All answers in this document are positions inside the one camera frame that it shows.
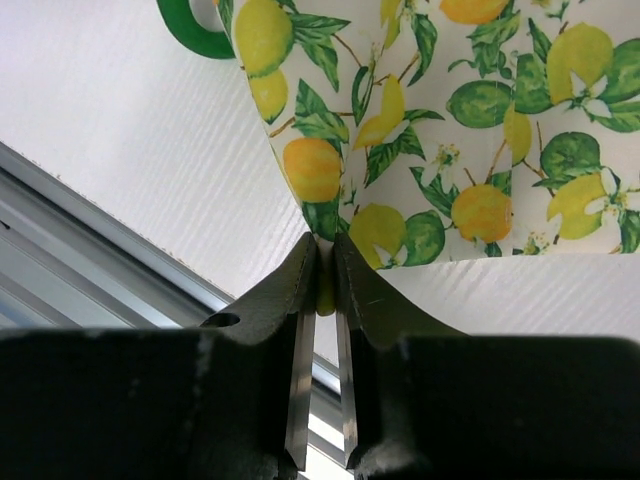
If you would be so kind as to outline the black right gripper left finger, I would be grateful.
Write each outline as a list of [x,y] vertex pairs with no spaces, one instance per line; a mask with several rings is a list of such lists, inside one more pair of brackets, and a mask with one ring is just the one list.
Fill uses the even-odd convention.
[[308,439],[318,252],[303,235],[272,273],[207,323],[202,472],[299,472]]

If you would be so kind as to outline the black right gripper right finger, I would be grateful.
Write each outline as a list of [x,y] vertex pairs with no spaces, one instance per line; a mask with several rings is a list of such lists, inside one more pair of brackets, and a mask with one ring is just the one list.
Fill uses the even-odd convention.
[[343,433],[350,470],[427,470],[406,385],[406,355],[427,338],[461,336],[411,302],[346,234],[333,249]]

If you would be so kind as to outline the lemon print skirt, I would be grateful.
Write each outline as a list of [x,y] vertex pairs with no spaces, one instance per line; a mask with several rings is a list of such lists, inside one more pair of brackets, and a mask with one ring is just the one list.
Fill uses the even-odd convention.
[[638,254],[637,2],[216,7],[323,257]]

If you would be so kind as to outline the green clothes hanger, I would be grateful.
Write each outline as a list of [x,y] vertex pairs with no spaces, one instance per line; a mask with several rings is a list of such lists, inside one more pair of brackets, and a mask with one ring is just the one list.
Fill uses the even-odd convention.
[[156,4],[171,35],[189,51],[216,60],[235,57],[226,34],[200,25],[188,0],[157,0]]

